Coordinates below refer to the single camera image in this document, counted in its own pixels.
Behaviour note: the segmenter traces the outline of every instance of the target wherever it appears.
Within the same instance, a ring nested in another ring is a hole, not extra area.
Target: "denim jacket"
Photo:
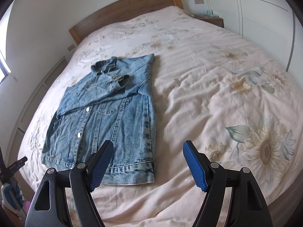
[[[66,170],[85,162],[105,140],[114,155],[102,183],[154,181],[155,111],[150,73],[154,55],[111,57],[68,87],[48,128],[42,163]]]

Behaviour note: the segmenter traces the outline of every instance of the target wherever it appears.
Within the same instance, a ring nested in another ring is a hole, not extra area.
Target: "nightstand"
[[[208,23],[214,24],[216,26],[220,26],[222,28],[224,28],[224,22],[222,18],[219,17],[211,17],[208,15],[202,15],[202,14],[193,14],[193,17],[195,19],[199,19],[199,20],[203,20],[206,21]]]

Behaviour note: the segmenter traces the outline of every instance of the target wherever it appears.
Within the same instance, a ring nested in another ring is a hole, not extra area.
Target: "wall outlet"
[[[204,0],[194,0],[195,4],[204,4]]]
[[[69,51],[71,51],[73,48],[75,48],[75,45],[71,45],[71,46],[69,46],[67,49],[69,50]]]

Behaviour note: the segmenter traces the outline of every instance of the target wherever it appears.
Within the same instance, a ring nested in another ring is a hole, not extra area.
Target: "gloved hand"
[[[13,202],[10,191],[13,189],[13,186],[11,184],[5,183],[1,186],[1,194],[2,194],[2,204],[6,206],[10,211],[17,214],[17,207],[15,203]],[[20,189],[20,186],[17,184],[16,191],[13,193],[16,197],[17,202],[19,202],[22,206],[24,203],[24,197],[22,196],[22,191]]]

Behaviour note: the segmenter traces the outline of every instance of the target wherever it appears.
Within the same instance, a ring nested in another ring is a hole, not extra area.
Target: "window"
[[[0,20],[0,83],[11,73],[7,66],[6,60],[6,33],[9,24],[9,16],[11,14],[13,3],[9,6],[2,19]]]

